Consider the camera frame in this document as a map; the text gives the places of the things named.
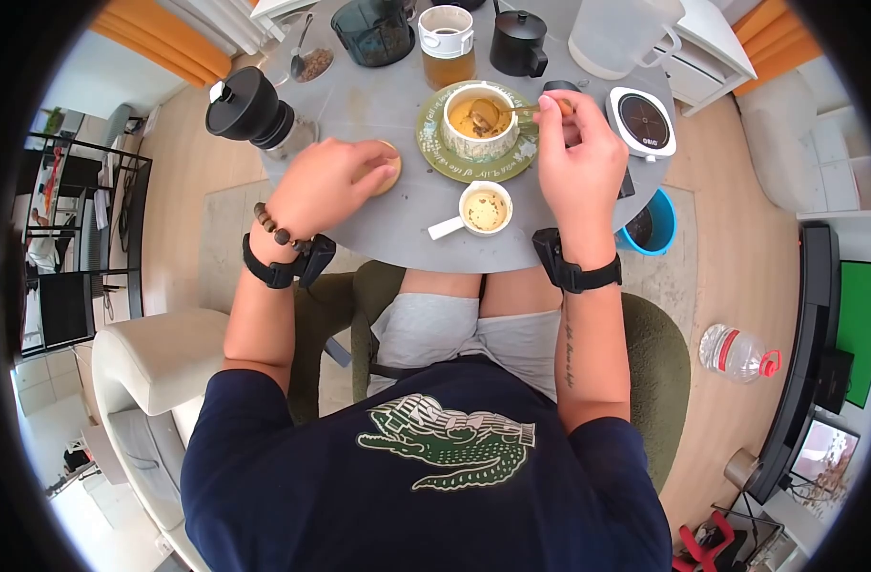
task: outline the small white cup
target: small white cup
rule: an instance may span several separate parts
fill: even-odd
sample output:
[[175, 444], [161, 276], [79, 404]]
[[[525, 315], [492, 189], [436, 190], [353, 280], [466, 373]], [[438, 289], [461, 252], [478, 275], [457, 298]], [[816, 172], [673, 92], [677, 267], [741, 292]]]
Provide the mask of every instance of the small white cup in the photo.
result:
[[[469, 223], [464, 217], [464, 202], [467, 200], [467, 197], [475, 192], [480, 192], [483, 190], [490, 190], [495, 192], [498, 196], [502, 197], [502, 199], [505, 200], [505, 203], [507, 205], [509, 205], [509, 214], [506, 215], [505, 221], [503, 221], [502, 224], [499, 224], [491, 231], [481, 231], [480, 229]], [[451, 235], [454, 231], [459, 231], [464, 228], [467, 229], [467, 231], [469, 231], [471, 234], [477, 236], [490, 236], [498, 233], [505, 227], [509, 226], [509, 221], [511, 221], [511, 196], [509, 194], [509, 191], [498, 183], [494, 183], [489, 180], [475, 180], [474, 182], [470, 183], [470, 185], [466, 189], [464, 189], [464, 192], [461, 193], [461, 198], [457, 200], [457, 212], [458, 215], [453, 219], [449, 219], [443, 223], [433, 224], [432, 226], [429, 226], [429, 236], [431, 236], [434, 241], [437, 241], [443, 236]]]

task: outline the forearm tattoo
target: forearm tattoo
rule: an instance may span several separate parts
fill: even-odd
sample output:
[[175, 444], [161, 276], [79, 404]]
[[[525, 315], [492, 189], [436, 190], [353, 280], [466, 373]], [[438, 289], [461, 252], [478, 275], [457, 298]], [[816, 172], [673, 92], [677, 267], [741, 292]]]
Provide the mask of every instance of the forearm tattoo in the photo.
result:
[[572, 327], [569, 326], [569, 310], [565, 308], [565, 384], [572, 388], [575, 383], [575, 376], [572, 373], [572, 354], [575, 348], [572, 347], [574, 334]]

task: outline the green screen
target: green screen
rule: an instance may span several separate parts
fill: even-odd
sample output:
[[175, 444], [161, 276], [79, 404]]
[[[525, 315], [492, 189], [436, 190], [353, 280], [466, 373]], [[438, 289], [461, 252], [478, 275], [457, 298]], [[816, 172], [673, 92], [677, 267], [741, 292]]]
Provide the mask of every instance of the green screen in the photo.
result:
[[841, 263], [841, 300], [836, 348], [854, 354], [845, 399], [864, 407], [871, 389], [871, 264]]

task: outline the green saucer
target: green saucer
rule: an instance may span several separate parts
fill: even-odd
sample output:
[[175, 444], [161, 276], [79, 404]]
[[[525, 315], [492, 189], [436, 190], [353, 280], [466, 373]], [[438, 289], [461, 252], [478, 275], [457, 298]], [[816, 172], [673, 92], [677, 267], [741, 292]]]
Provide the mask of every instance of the green saucer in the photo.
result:
[[[473, 163], [453, 154], [441, 141], [439, 123], [443, 117], [442, 108], [448, 97], [458, 88], [470, 83], [481, 83], [482, 80], [458, 82], [436, 92], [421, 106], [420, 118], [416, 121], [416, 143], [420, 146], [422, 156], [436, 171], [445, 177], [462, 183], [475, 180], [490, 180], [496, 183], [516, 177], [531, 165], [537, 155], [537, 125], [531, 121], [521, 122], [521, 133], [518, 142], [509, 153], [490, 163]], [[487, 82], [498, 88], [512, 99], [516, 107], [530, 105], [520, 93], [510, 90], [504, 85]]]

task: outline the white plastic pitcher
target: white plastic pitcher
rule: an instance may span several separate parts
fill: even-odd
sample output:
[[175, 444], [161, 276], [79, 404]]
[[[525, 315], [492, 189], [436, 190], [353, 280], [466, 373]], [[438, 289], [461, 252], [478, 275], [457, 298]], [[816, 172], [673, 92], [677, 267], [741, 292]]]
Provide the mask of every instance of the white plastic pitcher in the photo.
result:
[[[680, 0], [583, 0], [569, 36], [569, 52], [589, 74], [619, 80], [635, 65], [657, 66], [679, 50], [680, 38], [672, 27], [684, 16]], [[646, 61], [665, 36], [673, 46]]]

